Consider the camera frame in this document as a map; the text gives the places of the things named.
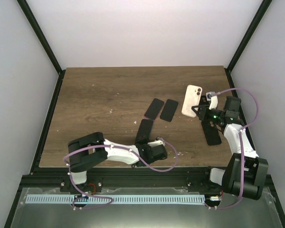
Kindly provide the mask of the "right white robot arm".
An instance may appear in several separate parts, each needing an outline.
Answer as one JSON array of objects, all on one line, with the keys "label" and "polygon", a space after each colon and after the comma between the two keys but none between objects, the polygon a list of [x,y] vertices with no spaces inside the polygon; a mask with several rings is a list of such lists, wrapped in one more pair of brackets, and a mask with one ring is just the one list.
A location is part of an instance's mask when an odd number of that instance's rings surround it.
[{"label": "right white robot arm", "polygon": [[206,191],[220,185],[225,193],[258,200],[266,181],[268,162],[258,156],[247,138],[244,122],[239,118],[240,105],[240,98],[227,96],[223,110],[210,104],[191,107],[202,122],[220,128],[232,153],[226,169],[212,168],[201,184]]}]

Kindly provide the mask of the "black cased phone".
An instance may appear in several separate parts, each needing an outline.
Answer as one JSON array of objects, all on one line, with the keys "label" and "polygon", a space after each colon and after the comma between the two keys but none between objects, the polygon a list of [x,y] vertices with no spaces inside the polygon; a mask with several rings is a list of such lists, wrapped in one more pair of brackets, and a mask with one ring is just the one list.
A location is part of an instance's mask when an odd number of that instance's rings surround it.
[{"label": "black cased phone", "polygon": [[158,98],[153,99],[147,111],[145,112],[144,117],[151,120],[155,120],[163,106],[164,106],[164,101]]},{"label": "black cased phone", "polygon": [[160,119],[171,122],[178,107],[178,102],[175,100],[167,99],[164,108],[161,112]]}]

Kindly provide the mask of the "beige cased phone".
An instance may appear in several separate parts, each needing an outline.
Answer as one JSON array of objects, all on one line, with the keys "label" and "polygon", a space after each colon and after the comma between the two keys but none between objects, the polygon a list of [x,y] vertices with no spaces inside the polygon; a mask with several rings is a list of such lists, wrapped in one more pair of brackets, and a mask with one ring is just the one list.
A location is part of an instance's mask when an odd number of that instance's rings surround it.
[{"label": "beige cased phone", "polygon": [[142,119],[136,137],[145,135],[148,138],[150,137],[153,126],[153,120]]}]

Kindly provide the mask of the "beige phone case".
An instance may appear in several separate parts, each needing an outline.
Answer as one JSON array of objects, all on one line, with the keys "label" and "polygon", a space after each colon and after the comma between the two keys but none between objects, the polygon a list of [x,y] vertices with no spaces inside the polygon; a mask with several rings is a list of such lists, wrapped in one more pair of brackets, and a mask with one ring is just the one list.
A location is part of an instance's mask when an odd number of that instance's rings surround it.
[{"label": "beige phone case", "polygon": [[193,106],[199,105],[202,94],[202,88],[196,85],[188,85],[183,101],[181,113],[188,117],[196,117],[196,113],[192,110]]}]

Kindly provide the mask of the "black cased phone front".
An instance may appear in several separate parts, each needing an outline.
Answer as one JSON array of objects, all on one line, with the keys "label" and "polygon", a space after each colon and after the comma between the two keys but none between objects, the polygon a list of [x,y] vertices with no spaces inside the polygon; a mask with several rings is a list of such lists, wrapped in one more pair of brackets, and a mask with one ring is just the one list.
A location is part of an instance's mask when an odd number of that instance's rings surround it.
[{"label": "black cased phone front", "polygon": [[161,112],[160,119],[171,122],[178,107],[178,102],[175,100],[167,99],[164,108]]}]

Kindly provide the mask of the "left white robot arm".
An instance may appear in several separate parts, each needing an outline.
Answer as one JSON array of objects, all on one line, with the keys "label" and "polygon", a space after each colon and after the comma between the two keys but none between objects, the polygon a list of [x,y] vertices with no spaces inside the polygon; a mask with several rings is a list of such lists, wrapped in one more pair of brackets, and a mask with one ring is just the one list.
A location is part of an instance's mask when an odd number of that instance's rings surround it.
[{"label": "left white robot arm", "polygon": [[139,136],[134,145],[123,145],[104,138],[101,132],[70,141],[68,152],[70,184],[78,192],[87,188],[87,171],[104,161],[143,167],[168,157],[162,140],[152,142],[147,136]]}]

